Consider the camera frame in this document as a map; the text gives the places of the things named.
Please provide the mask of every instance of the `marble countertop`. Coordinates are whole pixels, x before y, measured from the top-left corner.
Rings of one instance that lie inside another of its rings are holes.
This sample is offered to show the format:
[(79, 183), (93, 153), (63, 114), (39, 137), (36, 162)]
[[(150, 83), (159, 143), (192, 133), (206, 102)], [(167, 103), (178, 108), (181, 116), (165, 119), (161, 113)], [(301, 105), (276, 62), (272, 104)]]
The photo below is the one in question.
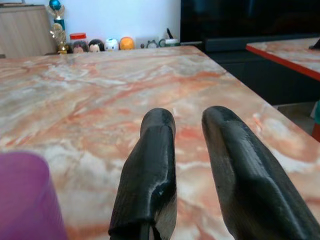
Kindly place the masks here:
[(311, 50), (318, 38), (249, 43), (246, 49), (320, 81), (320, 50)]
[(319, 143), (198, 49), (0, 59), (0, 151), (46, 158), (71, 240), (109, 239), (122, 166), (155, 107), (176, 122), (172, 239), (232, 240), (201, 127), (214, 105), (248, 124), (320, 221)]

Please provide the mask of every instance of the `red table edge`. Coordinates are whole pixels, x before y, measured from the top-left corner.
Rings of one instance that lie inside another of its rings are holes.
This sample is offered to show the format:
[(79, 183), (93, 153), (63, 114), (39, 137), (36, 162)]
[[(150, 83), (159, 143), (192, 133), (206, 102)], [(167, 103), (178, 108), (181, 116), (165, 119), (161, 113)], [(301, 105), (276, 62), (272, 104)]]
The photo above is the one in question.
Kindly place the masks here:
[(273, 54), (270, 54), (266, 51), (259, 50), (257, 48), (254, 48), (253, 46), (250, 46), (250, 45), (247, 45), (245, 47), (245, 49), (247, 49), (248, 51), (250, 51), (254, 54), (257, 54), (257, 55), (260, 55), (266, 59), (269, 59), (273, 62), (276, 62), (277, 64), (281, 64), (281, 65), (286, 66), (290, 69), (293, 69), (293, 70), (297, 71), (298, 73), (304, 74), (304, 75), (309, 76), (315, 80), (320, 81), (320, 72), (311, 70), (307, 67), (304, 67), (299, 64), (288, 61), (286, 59), (280, 58), (280, 57), (273, 55)]

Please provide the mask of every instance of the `purple cup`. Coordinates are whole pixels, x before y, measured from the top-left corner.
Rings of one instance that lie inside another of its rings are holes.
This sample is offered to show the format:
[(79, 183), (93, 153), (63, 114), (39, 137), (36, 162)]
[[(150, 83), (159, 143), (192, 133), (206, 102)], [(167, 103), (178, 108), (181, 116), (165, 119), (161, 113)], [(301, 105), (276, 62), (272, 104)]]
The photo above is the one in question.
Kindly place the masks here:
[(46, 161), (29, 152), (0, 154), (0, 240), (66, 240)]

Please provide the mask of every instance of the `tv screen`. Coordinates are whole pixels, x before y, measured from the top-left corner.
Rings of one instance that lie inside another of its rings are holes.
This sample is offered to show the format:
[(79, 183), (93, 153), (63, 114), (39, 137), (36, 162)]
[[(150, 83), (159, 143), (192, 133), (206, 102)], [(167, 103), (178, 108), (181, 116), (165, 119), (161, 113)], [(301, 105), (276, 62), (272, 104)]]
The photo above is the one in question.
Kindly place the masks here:
[(320, 0), (181, 0), (181, 41), (320, 33)]

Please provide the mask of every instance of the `red lid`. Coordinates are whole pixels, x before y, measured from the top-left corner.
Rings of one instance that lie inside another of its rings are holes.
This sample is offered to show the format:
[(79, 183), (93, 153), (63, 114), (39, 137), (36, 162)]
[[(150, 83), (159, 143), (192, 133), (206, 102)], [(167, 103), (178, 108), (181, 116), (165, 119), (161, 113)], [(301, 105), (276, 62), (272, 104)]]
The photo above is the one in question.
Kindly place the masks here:
[(83, 33), (83, 32), (70, 34), (70, 39), (71, 40), (86, 39), (86, 38), (87, 38), (87, 35), (85, 33)]

